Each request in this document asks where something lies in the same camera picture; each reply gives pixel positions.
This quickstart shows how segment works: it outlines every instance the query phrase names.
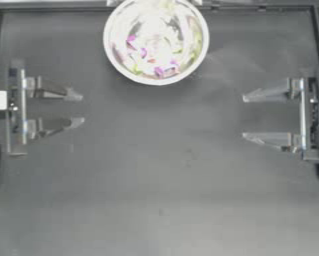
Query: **dark gray surface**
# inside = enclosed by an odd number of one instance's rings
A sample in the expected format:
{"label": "dark gray surface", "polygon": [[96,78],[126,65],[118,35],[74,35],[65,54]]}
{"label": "dark gray surface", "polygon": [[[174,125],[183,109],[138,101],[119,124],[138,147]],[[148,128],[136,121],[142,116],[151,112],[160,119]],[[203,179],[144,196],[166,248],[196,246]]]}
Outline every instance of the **dark gray surface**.
{"label": "dark gray surface", "polygon": [[31,114],[87,122],[5,163],[0,256],[319,255],[314,168],[240,137],[298,129],[297,105],[245,105],[240,95],[317,65],[309,14],[206,14],[206,61],[163,88],[110,66],[106,17],[3,19],[0,85],[24,58],[29,74],[86,97],[32,103]]}

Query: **metal bracket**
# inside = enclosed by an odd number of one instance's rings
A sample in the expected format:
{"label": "metal bracket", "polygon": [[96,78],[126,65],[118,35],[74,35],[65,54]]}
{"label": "metal bracket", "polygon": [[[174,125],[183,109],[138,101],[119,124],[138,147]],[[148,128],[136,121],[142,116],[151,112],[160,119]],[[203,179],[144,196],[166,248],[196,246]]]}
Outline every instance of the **metal bracket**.
{"label": "metal bracket", "polygon": [[278,81],[269,89],[243,95],[245,102],[299,100],[301,133],[243,133],[249,141],[283,152],[301,153],[305,161],[319,162],[319,94],[313,77]]}
{"label": "metal bracket", "polygon": [[27,77],[21,61],[12,61],[8,82],[7,152],[12,156],[23,156],[27,155],[31,141],[74,129],[84,123],[82,117],[28,119],[27,98],[79,101],[83,96],[72,89],[43,83],[40,77]]}

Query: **white bowl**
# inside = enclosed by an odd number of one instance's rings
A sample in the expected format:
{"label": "white bowl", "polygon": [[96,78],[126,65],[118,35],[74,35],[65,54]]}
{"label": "white bowl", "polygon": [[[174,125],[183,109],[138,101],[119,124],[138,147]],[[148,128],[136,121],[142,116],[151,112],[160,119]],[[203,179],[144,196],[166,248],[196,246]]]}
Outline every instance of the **white bowl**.
{"label": "white bowl", "polygon": [[103,39],[116,70],[156,86],[196,70],[210,44],[206,20],[186,0],[126,0],[108,18]]}

